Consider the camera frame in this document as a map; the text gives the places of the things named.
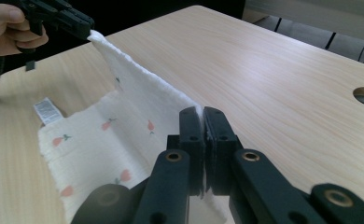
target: wooden table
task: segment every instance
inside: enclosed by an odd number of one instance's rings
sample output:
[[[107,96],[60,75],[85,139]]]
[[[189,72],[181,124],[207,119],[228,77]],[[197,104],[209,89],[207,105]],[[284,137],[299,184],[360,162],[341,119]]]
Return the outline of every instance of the wooden table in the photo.
[[[204,7],[107,37],[201,105],[222,110],[244,147],[261,150],[295,187],[344,186],[364,199],[364,64]],[[64,223],[39,154],[33,104],[65,116],[114,90],[89,43],[0,79],[0,223]]]

